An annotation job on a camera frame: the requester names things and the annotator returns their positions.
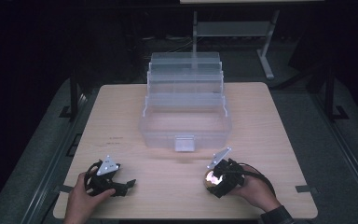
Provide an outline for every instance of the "metal rail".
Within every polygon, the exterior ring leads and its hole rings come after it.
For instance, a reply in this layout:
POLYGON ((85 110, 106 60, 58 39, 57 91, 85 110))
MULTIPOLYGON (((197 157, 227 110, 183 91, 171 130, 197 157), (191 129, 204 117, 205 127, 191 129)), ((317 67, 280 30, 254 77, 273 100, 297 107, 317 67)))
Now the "metal rail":
POLYGON ((344 161, 348 164, 348 167, 350 168, 350 170, 353 174, 353 177, 355 178, 355 180, 358 184, 358 160, 353 155, 350 146, 348 146, 348 144, 345 141, 344 137, 342 136, 341 131, 339 130, 338 126, 334 122, 331 122, 331 119, 328 118, 326 116, 326 114, 324 113, 324 103, 322 102, 321 98, 316 95, 312 95, 311 99, 312 99, 313 103, 315 103, 315 105, 317 105, 317 108, 321 113, 321 117, 323 118, 324 122, 327 124, 331 133, 336 138, 339 148, 341 150, 341 153, 344 157, 344 161))
POLYGON ((84 107, 87 101, 88 100, 83 94, 79 97, 78 100, 79 114, 72 122, 69 123, 65 131, 65 135, 63 136, 59 146, 54 152, 51 161, 48 165, 48 168, 34 192, 33 199, 31 200, 30 205, 28 206, 27 211, 25 212, 21 223, 35 223, 35 219, 39 214, 40 208, 48 195, 48 189, 50 187, 55 169, 60 161, 60 158, 66 152, 67 147, 71 145, 71 139, 72 139, 71 134, 73 134, 74 132, 74 128, 77 125, 78 118, 81 117, 81 115, 84 112, 84 107))

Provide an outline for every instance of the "plastic storage box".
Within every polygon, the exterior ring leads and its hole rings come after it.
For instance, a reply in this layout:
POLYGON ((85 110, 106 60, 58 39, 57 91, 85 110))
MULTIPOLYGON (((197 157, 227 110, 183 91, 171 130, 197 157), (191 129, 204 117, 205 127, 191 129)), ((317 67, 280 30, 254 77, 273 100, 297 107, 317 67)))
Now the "plastic storage box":
POLYGON ((153 53, 139 129, 148 147, 223 147, 231 117, 219 54, 153 53))

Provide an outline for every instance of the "wooden table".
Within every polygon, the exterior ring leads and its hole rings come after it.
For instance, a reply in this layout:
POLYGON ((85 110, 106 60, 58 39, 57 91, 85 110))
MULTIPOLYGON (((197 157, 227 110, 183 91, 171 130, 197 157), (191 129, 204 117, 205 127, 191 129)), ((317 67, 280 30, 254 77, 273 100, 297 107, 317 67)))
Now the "wooden table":
MULTIPOLYGON (((226 83, 225 94, 232 117, 228 156, 246 162, 267 176, 278 199, 296 218, 313 218, 317 209, 269 89, 264 83, 226 83)), ((260 209, 236 196, 221 199, 210 194, 202 179, 215 152, 203 149, 180 153, 167 148, 147 148, 138 131, 146 85, 103 86, 89 116, 64 185, 74 186, 79 173, 110 155, 122 164, 114 180, 137 179, 126 197, 101 204, 97 218, 259 218, 260 209)), ((64 218, 68 194, 62 192, 54 208, 64 218)))

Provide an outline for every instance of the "metal bracket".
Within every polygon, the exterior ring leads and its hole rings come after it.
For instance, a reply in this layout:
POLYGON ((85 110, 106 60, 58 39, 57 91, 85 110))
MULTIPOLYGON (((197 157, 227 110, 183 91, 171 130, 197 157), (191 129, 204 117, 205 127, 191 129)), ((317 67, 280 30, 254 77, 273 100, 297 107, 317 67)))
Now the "metal bracket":
POLYGON ((207 165, 208 169, 213 169, 215 167, 215 165, 217 165, 223 158, 225 158, 225 156, 228 154, 229 151, 231 151, 232 148, 231 147, 227 147, 226 149, 213 154, 213 158, 211 160, 211 163, 209 165, 207 165))
POLYGON ((105 175, 111 172, 118 170, 119 166, 110 158, 109 155, 104 159, 103 164, 101 164, 100 169, 97 172, 97 175, 105 175))
POLYGON ((60 114, 60 118, 70 118, 69 121, 73 121, 77 115, 77 110, 78 110, 77 84, 75 81, 75 74, 72 74, 71 77, 69 78, 69 85, 71 88, 71 106, 68 105, 68 106, 63 107, 61 114, 60 114))
POLYGON ((66 157, 74 157, 75 156, 75 153, 76 153, 77 147, 79 146, 79 142, 80 142, 82 134, 83 133, 77 133, 75 135, 71 146, 69 146, 68 150, 66 151, 66 155, 65 155, 66 157))

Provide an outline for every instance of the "dark background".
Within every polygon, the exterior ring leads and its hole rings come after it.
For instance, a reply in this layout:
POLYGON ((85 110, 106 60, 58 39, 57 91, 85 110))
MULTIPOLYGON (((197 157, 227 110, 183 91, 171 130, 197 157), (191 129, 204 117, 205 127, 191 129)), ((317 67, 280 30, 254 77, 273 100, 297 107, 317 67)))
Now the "dark background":
MULTIPOLYGON (((142 67, 139 38, 191 35, 192 9, 173 9, 177 2, 0 1, 0 190, 69 76, 76 74, 82 91, 129 83, 142 67), (153 7, 161 3, 169 10, 153 7), (100 80, 106 72, 112 79, 100 80)), ((270 15, 274 7, 246 8, 251 13, 245 19, 257 20, 260 11, 270 15)), ((236 20, 245 9, 203 10, 204 18, 236 20)), ((304 71, 333 55, 336 77, 358 104, 358 1, 283 8, 274 39, 297 40, 303 34, 291 65, 304 71)))

